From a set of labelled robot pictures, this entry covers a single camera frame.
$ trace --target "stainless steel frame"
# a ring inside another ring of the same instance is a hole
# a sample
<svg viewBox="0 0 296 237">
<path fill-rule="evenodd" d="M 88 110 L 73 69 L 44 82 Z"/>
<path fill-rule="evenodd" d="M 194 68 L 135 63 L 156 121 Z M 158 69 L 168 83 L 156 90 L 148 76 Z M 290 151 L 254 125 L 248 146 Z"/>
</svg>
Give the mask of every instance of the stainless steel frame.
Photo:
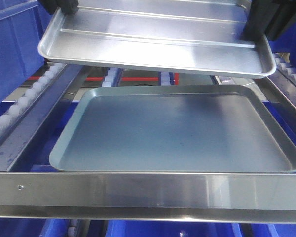
<svg viewBox="0 0 296 237">
<path fill-rule="evenodd" d="M 296 118 L 272 81 L 258 85 Z M 296 174 L 0 172 L 0 217 L 296 223 Z"/>
</svg>

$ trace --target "blue plastic bin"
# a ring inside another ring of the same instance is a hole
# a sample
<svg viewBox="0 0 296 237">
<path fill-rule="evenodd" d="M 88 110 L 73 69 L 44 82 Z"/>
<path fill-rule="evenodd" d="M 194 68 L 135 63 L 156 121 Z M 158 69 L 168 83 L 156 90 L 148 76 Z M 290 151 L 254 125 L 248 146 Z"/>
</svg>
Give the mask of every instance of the blue plastic bin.
<svg viewBox="0 0 296 237">
<path fill-rule="evenodd" d="M 253 224 L 255 237 L 296 237 L 296 225 Z"/>
<path fill-rule="evenodd" d="M 44 62 L 37 45 L 50 18 L 43 11 L 35 0 L 0 0 L 0 102 Z"/>
<path fill-rule="evenodd" d="M 242 237 L 238 224 L 109 221 L 106 237 Z"/>
</svg>

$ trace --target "metal bar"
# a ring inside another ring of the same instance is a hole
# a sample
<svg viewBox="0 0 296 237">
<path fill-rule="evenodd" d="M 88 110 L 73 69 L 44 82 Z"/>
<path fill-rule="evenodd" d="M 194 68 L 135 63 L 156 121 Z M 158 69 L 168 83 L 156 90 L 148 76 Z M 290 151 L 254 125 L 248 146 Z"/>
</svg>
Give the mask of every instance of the metal bar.
<svg viewBox="0 0 296 237">
<path fill-rule="evenodd" d="M 15 6 L 8 7 L 6 9 L 0 10 L 0 20 L 6 19 L 8 17 L 14 16 L 21 12 L 27 11 L 31 8 L 38 6 L 37 0 L 30 0 L 25 3 L 21 3 Z"/>
<path fill-rule="evenodd" d="M 296 174 L 0 173 L 0 216 L 296 223 Z"/>
<path fill-rule="evenodd" d="M 0 146 L 0 171 L 31 164 L 31 153 L 44 144 L 81 87 L 91 67 L 67 65 L 58 78 L 29 108 Z"/>
</svg>

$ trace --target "reflective metal surface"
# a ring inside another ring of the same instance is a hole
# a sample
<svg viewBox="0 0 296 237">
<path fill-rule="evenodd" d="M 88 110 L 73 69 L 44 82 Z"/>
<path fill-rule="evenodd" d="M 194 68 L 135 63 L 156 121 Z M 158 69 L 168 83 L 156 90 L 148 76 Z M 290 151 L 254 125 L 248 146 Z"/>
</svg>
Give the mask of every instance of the reflective metal surface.
<svg viewBox="0 0 296 237">
<path fill-rule="evenodd" d="M 91 67 L 67 65 L 55 81 L 36 99 L 0 145 L 0 171 L 31 166 L 32 151 L 38 151 L 55 129 Z"/>
<path fill-rule="evenodd" d="M 261 78 L 276 69 L 268 42 L 241 40 L 249 0 L 80 0 L 59 10 L 38 50 L 52 61 Z"/>
<path fill-rule="evenodd" d="M 296 223 L 296 175 L 0 173 L 0 216 Z"/>
</svg>

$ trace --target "raised tray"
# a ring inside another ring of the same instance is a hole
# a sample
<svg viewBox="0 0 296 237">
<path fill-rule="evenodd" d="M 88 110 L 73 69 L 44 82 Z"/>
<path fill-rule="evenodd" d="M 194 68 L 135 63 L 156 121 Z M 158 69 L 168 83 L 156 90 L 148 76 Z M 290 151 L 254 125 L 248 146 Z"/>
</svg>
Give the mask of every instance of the raised tray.
<svg viewBox="0 0 296 237">
<path fill-rule="evenodd" d="M 50 154 L 62 171 L 293 172 L 296 147 L 248 88 L 97 88 Z"/>
<path fill-rule="evenodd" d="M 80 0 L 58 10 L 38 50 L 55 62 L 261 78 L 276 65 L 266 37 L 241 40 L 249 0 Z"/>
</svg>

